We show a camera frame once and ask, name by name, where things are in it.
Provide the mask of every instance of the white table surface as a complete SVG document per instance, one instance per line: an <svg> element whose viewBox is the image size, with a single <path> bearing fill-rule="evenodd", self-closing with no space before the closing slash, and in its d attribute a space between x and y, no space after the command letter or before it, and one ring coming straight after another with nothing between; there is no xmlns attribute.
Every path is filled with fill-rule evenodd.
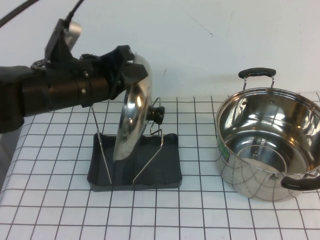
<svg viewBox="0 0 320 240"><path fill-rule="evenodd" d="M302 95L320 103L317 93ZM87 173L96 126L89 108L26 118L0 194L0 240L320 239L318 191L260 202L222 180L214 113L226 97L162 99L162 129L179 135L179 189L93 192ZM94 105L104 134L117 133L121 107Z"/></svg>

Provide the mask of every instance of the cable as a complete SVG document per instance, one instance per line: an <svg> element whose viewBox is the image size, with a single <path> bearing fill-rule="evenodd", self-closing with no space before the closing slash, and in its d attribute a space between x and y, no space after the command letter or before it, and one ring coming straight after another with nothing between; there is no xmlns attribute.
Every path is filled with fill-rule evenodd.
<svg viewBox="0 0 320 240"><path fill-rule="evenodd" d="M11 12L9 12L7 15L5 15L3 18L0 19L0 28L5 25L7 22L9 22L11 19L13 19L15 16L26 10L31 5L35 4L39 0L27 0L24 3L22 3L20 6L17 6L15 9L13 9Z"/></svg>
<svg viewBox="0 0 320 240"><path fill-rule="evenodd" d="M71 23L71 19L73 18L75 12L77 11L77 9L80 7L80 5L83 3L84 0L79 0L76 5L74 6L74 8L72 9L71 12L69 12L68 16L66 16L65 20L64 20L64 27L66 29L69 28L69 25Z"/></svg>

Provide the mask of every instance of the white wall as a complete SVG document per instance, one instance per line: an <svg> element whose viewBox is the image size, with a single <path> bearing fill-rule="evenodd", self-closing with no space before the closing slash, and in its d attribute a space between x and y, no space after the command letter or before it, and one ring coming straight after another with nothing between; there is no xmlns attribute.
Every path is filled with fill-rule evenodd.
<svg viewBox="0 0 320 240"><path fill-rule="evenodd" d="M0 65L30 65L58 18L77 0L40 0L0 29ZM3 16L22 0L0 0ZM157 96L242 89L238 72L277 70L275 87L320 90L319 0L85 0L74 16L82 35L72 53L102 55L130 45L150 62ZM269 86L267 78L248 87Z"/></svg>

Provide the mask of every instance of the lid knob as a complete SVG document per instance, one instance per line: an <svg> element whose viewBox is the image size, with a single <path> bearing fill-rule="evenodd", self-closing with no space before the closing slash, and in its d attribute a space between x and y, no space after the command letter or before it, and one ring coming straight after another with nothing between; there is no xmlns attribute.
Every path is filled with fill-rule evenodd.
<svg viewBox="0 0 320 240"><path fill-rule="evenodd" d="M148 121L154 121L156 124L161 125L164 121L165 117L165 107L164 106L150 106L148 109L148 113L146 115L146 119Z"/></svg>

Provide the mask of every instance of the stainless steel pot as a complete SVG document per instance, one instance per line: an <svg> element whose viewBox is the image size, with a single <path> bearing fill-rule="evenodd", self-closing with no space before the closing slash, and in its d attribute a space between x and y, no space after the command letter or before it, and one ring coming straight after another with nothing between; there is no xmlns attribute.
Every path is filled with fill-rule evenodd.
<svg viewBox="0 0 320 240"><path fill-rule="evenodd" d="M216 115L222 178L248 198L284 201L320 188L320 107L307 98L273 88L276 71L239 73L243 91ZM271 87L245 90L248 77L268 76Z"/></svg>

